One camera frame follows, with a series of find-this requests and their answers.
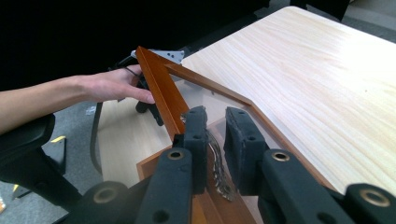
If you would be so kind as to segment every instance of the human arm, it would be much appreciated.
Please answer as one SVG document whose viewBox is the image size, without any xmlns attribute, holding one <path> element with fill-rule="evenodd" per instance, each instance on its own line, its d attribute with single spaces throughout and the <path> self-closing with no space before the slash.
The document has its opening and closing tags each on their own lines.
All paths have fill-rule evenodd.
<svg viewBox="0 0 396 224">
<path fill-rule="evenodd" d="M 129 69 L 141 73 L 139 65 Z M 103 102 L 132 97 L 153 104 L 149 91 L 135 87 L 138 77 L 127 69 L 56 79 L 33 87 L 0 92 L 0 134 L 23 123 L 83 101 Z"/>
</svg>

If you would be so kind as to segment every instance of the black machine part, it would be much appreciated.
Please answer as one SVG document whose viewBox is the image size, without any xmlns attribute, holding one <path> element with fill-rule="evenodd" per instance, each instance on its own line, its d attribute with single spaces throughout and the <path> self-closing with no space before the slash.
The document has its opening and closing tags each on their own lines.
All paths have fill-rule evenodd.
<svg viewBox="0 0 396 224">
<path fill-rule="evenodd" d="M 162 153 L 152 177 L 129 189 L 99 184 L 57 223 L 191 223 L 191 197 L 206 184 L 205 109 L 185 116 L 186 132 Z M 226 109 L 224 149 L 239 193 L 259 196 L 265 224 L 394 223 L 393 195 L 368 184 L 349 186 L 345 196 L 324 188 L 292 153 L 270 149 L 244 110 Z"/>
<path fill-rule="evenodd" d="M 241 195 L 258 195 L 264 223 L 394 223 L 396 198 L 368 184 L 326 189 L 289 151 L 270 149 L 248 113 L 226 109 L 224 150 Z"/>
<path fill-rule="evenodd" d="M 139 82 L 137 83 L 136 87 L 149 91 L 149 85 L 144 76 L 139 77 Z M 149 112 L 151 112 L 152 114 L 152 117 L 154 117 L 155 121 L 157 122 L 158 126 L 163 126 L 163 119 L 161 118 L 160 111 L 158 111 L 158 108 L 155 104 L 151 105 L 139 101 L 135 109 L 139 113 L 145 113 L 147 110 L 149 110 Z"/>
</svg>

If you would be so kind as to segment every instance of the hand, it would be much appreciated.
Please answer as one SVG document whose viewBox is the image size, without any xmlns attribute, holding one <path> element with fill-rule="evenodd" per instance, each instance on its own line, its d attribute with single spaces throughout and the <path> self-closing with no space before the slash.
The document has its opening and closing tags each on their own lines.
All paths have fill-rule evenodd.
<svg viewBox="0 0 396 224">
<path fill-rule="evenodd" d="M 128 68 L 140 75 L 140 65 L 129 65 Z M 136 84 L 139 77 L 127 69 L 121 68 L 110 72 L 85 76 L 85 87 L 89 100 L 103 102 L 108 100 L 119 100 L 126 97 L 135 98 L 148 104 L 154 104 L 150 91 L 139 89 Z"/>
</svg>

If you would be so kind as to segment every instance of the black background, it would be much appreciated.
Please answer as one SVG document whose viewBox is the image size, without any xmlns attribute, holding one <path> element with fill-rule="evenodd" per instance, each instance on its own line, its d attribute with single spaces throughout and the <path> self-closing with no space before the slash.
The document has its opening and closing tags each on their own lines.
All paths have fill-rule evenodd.
<svg viewBox="0 0 396 224">
<path fill-rule="evenodd" d="M 0 91 L 106 71 L 137 46 L 181 49 L 259 0 L 2 1 Z"/>
</svg>

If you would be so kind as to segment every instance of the table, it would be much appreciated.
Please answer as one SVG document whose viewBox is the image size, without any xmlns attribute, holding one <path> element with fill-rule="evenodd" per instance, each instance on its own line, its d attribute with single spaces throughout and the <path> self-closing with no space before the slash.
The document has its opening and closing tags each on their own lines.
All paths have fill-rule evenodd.
<svg viewBox="0 0 396 224">
<path fill-rule="evenodd" d="M 395 55 L 386 40 L 285 7 L 182 64 L 252 100 L 334 189 L 396 194 Z M 127 186 L 137 162 L 171 144 L 135 104 L 104 103 L 98 129 L 104 180 Z"/>
</svg>

